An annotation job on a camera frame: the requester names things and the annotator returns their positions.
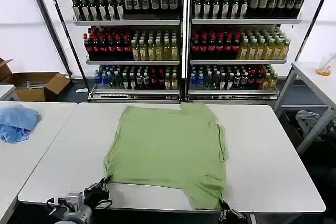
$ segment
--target white table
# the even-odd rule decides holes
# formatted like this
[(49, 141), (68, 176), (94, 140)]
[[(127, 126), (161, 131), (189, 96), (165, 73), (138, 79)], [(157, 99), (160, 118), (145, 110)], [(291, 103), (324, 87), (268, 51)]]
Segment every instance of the white table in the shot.
[(316, 137), (322, 132), (324, 127), (336, 115), (336, 70), (334, 69), (334, 72), (330, 76), (321, 76), (316, 73), (318, 66), (319, 64), (317, 62), (293, 62), (292, 71), (286, 80), (274, 109), (275, 113), (280, 116), (281, 105), (284, 96), (286, 95), (286, 89), (291, 85), (296, 76), (300, 77), (301, 80), (328, 106), (328, 109), (319, 122), (297, 148), (299, 154), (305, 152), (305, 150), (314, 142)]
[[(98, 182), (104, 176), (103, 158), (127, 105), (130, 104), (79, 104), (18, 199), (45, 203), (49, 198), (80, 191)], [(178, 104), (136, 106), (179, 108)], [(271, 107), (208, 106), (225, 128), (229, 150), (225, 199), (232, 208), (264, 213), (325, 211), (319, 193)], [(184, 193), (171, 188), (111, 184), (110, 194), (115, 208), (193, 210)]]
[(50, 102), (0, 102), (0, 107), (21, 104), (40, 113), (26, 141), (0, 140), (0, 223), (7, 223), (23, 185), (77, 104)]
[(15, 93), (15, 86), (11, 84), (0, 85), (0, 101), (19, 101), (20, 98)]

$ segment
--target table leg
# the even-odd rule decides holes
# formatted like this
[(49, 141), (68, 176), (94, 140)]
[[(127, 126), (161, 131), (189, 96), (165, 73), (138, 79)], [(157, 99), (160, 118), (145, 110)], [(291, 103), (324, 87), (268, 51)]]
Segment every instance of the table leg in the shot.
[(299, 155), (303, 154), (306, 149), (314, 142), (316, 137), (322, 132), (324, 127), (332, 120), (335, 115), (335, 108), (329, 107), (317, 124), (311, 129), (306, 138), (302, 141), (299, 147), (296, 149)]
[(292, 69), (290, 70), (290, 74), (285, 82), (285, 85), (283, 85), (283, 88), (280, 92), (280, 95), (274, 107), (274, 113), (275, 115), (277, 115), (277, 117), (280, 117), (281, 115), (281, 112), (282, 112), (281, 105), (282, 105), (282, 100), (284, 99), (286, 90), (291, 85), (291, 83), (294, 81), (295, 77), (296, 77), (296, 73), (294, 72), (294, 68), (292, 67)]

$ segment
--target shelf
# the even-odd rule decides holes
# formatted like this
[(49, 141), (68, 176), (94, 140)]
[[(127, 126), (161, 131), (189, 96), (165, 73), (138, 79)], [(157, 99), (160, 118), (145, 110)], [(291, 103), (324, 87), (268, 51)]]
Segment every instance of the shelf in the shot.
[(188, 92), (189, 96), (208, 96), (208, 95), (240, 95), (240, 96), (278, 96), (279, 91), (274, 90), (244, 90), (244, 89), (229, 89), (229, 90), (215, 90), (215, 89), (190, 89)]
[(179, 65), (178, 60), (87, 60), (88, 65)]
[(227, 18), (227, 19), (192, 19), (193, 25), (273, 25), (289, 24), (295, 25), (302, 21), (301, 18)]
[(287, 60), (191, 60), (191, 65), (285, 64)]

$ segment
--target cardboard box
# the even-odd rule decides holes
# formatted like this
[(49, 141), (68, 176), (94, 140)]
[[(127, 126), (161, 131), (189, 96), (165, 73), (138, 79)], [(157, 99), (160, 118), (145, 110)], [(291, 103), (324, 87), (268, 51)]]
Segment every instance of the cardboard box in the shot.
[[(50, 102), (54, 101), (57, 95), (70, 82), (64, 75), (55, 72), (41, 73), (12, 73), (7, 63), (11, 60), (0, 58), (0, 82), (1, 84), (13, 84), (17, 89), (16, 94), (21, 101)], [(27, 81), (46, 82), (43, 88), (26, 89), (22, 85)]]

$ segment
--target blue cloth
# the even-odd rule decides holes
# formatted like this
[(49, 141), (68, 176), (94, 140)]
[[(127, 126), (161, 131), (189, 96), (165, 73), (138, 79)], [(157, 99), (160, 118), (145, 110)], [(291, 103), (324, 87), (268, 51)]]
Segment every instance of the blue cloth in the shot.
[(38, 112), (21, 105), (0, 108), (0, 138), (6, 143), (28, 139), (37, 124)]

